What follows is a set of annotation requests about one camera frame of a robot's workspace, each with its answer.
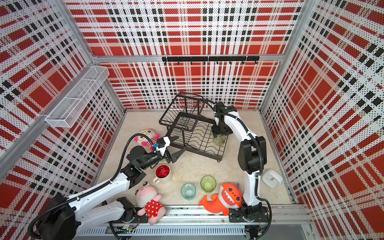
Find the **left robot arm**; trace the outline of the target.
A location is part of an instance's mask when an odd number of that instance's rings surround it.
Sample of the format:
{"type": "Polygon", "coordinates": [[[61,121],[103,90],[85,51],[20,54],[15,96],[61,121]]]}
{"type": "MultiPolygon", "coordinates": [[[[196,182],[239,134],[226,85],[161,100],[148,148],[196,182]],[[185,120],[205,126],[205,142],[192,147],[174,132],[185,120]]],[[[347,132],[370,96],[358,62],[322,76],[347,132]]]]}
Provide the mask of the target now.
{"type": "Polygon", "coordinates": [[[175,163],[182,152],[170,154],[168,147],[177,139],[159,138],[151,143],[151,152],[135,146],[128,153],[125,146],[118,168],[109,180],[68,197],[56,194],[46,210],[31,221],[28,235],[37,240],[72,240],[88,229],[119,220],[131,208],[130,201],[123,199],[102,207],[99,204],[139,184],[146,176],[145,169],[162,160],[175,163]]]}

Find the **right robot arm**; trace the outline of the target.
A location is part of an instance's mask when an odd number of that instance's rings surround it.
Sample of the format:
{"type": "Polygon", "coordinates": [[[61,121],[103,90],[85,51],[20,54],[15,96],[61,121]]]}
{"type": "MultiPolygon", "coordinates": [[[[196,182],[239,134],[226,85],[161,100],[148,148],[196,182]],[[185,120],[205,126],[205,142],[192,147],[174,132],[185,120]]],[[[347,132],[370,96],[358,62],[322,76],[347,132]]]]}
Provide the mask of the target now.
{"type": "Polygon", "coordinates": [[[266,199],[260,197],[260,183],[267,163],[266,140],[253,133],[241,119],[234,106],[226,106],[218,102],[214,106],[215,122],[212,127],[215,137],[234,134],[240,142],[238,163],[245,174],[245,190],[233,184],[225,183],[219,187],[219,193],[212,195],[211,200],[207,196],[199,205],[211,213],[222,213],[229,216],[231,211],[239,211],[239,219],[246,222],[266,219],[272,222],[271,205],[266,199]]]}

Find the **tall green glass cup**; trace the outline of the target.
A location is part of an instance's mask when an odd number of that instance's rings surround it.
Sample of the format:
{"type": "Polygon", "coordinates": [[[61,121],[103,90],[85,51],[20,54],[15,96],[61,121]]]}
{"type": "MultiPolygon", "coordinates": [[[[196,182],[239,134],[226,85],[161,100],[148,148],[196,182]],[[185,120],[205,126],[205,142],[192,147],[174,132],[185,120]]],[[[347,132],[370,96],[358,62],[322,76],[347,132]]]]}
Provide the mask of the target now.
{"type": "Polygon", "coordinates": [[[225,135],[217,135],[216,137],[213,138],[213,143],[214,145],[221,147],[223,146],[227,141],[227,136],[225,135]]]}

